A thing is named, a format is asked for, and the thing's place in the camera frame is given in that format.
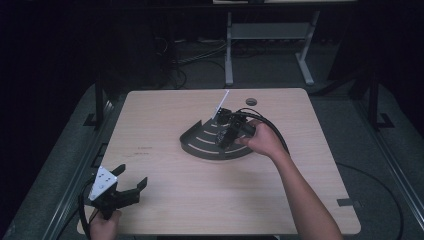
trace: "table top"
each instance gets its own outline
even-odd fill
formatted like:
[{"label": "table top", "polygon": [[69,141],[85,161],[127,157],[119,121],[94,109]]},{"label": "table top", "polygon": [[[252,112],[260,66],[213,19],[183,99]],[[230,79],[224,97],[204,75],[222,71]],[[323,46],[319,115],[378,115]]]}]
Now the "table top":
[{"label": "table top", "polygon": [[[204,160],[181,148],[179,137],[209,120],[225,90],[136,91],[128,94],[102,166],[126,164],[118,191],[144,177],[140,202],[121,209],[121,234],[296,234],[280,176],[256,153],[233,160]],[[231,89],[222,107],[250,107],[286,140],[293,161],[329,209],[343,234],[360,223],[306,92],[302,89]]]}]

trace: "finger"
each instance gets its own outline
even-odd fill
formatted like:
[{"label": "finger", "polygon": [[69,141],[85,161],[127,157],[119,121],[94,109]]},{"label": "finger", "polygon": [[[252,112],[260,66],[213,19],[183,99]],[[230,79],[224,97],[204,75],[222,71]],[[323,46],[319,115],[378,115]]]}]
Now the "finger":
[{"label": "finger", "polygon": [[246,138],[246,137],[240,137],[237,138],[236,140],[234,140],[235,144],[243,144],[246,145],[249,144],[250,138]]},{"label": "finger", "polygon": [[109,221],[118,223],[119,222],[119,218],[121,217],[122,212],[119,210],[116,210],[112,213],[112,216],[110,217]]},{"label": "finger", "polygon": [[93,210],[93,212],[91,213],[91,216],[90,216],[90,222],[96,222],[96,221],[99,221],[99,220],[103,220],[103,214],[102,214],[102,212],[100,212],[100,210],[99,209],[97,209],[97,208],[95,208],[94,210]]},{"label": "finger", "polygon": [[252,119],[248,122],[248,124],[252,127],[256,127],[258,124],[262,123],[261,121],[259,121],[258,119]]}]

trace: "human arm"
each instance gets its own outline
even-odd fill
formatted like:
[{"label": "human arm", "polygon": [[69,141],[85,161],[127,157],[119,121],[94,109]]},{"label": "human arm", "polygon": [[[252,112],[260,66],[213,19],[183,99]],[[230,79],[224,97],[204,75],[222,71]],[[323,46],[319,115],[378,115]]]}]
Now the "human arm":
[{"label": "human arm", "polygon": [[112,213],[109,220],[105,220],[100,211],[94,212],[94,216],[92,216],[93,219],[90,222],[91,239],[114,240],[118,234],[118,223],[121,214],[121,211],[116,210]]},{"label": "human arm", "polygon": [[286,191],[296,229],[302,239],[343,239],[334,218],[303,178],[277,135],[265,123],[252,120],[256,127],[252,138],[239,138],[236,143],[268,156],[276,166]]}]

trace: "forearm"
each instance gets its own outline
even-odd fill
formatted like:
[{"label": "forearm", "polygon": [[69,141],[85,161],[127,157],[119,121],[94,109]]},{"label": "forearm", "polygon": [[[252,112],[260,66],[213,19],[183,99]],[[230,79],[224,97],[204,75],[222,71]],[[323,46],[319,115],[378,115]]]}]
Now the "forearm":
[{"label": "forearm", "polygon": [[293,219],[302,239],[342,239],[331,214],[300,174],[285,152],[271,156],[280,173],[292,211]]}]

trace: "black cable on floor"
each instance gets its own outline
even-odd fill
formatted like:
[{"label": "black cable on floor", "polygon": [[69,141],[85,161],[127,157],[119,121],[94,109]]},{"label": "black cable on floor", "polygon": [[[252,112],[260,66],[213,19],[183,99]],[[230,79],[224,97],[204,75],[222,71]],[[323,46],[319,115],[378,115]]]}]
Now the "black cable on floor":
[{"label": "black cable on floor", "polygon": [[187,83],[187,80],[188,80],[187,79],[187,74],[183,70],[181,70],[181,67],[184,67],[184,66],[187,66],[187,65],[196,64],[196,63],[210,63],[210,64],[214,64],[217,67],[219,67],[222,71],[224,71],[224,73],[225,73],[225,68],[221,64],[219,64],[219,63],[217,63],[215,61],[212,61],[212,60],[194,60],[194,61],[190,61],[190,62],[186,62],[186,63],[178,63],[178,64],[175,65],[175,67],[171,68],[170,70],[171,71],[176,71],[177,72],[177,78],[182,78],[183,83],[178,84],[178,79],[176,79],[175,77],[173,77],[171,75],[168,75],[167,76],[168,79],[169,79],[169,81],[171,82],[171,84],[173,85],[173,87],[174,87],[175,90],[179,90],[181,88],[185,88],[186,89],[185,84]]},{"label": "black cable on floor", "polygon": [[339,166],[342,166],[342,167],[345,167],[345,168],[349,168],[349,169],[351,169],[351,170],[354,170],[354,171],[356,171],[356,172],[358,172],[358,173],[361,173],[361,174],[363,174],[363,175],[365,175],[365,176],[367,176],[367,177],[369,177],[369,178],[371,178],[372,180],[374,180],[374,181],[376,181],[378,184],[380,184],[384,189],[386,189],[386,191],[390,194],[390,196],[392,197],[392,199],[393,199],[393,201],[395,202],[395,204],[396,204],[396,208],[397,208],[397,210],[398,210],[398,213],[399,213],[399,232],[398,232],[398,235],[396,236],[396,240],[400,240],[400,239],[402,239],[402,235],[403,235],[403,225],[404,225],[404,220],[403,220],[403,212],[402,212],[402,208],[400,207],[400,204],[399,204],[399,201],[396,199],[396,197],[395,197],[395,195],[393,194],[393,192],[382,182],[382,181],[380,181],[378,178],[376,178],[376,177],[374,177],[373,175],[371,175],[371,174],[369,174],[369,173],[367,173],[367,172],[365,172],[365,171],[362,171],[361,169],[358,169],[358,168],[355,168],[355,167],[352,167],[352,166],[349,166],[349,165],[346,165],[346,164],[344,164],[344,163],[340,163],[340,162],[336,162],[336,164],[337,165],[339,165]]}]

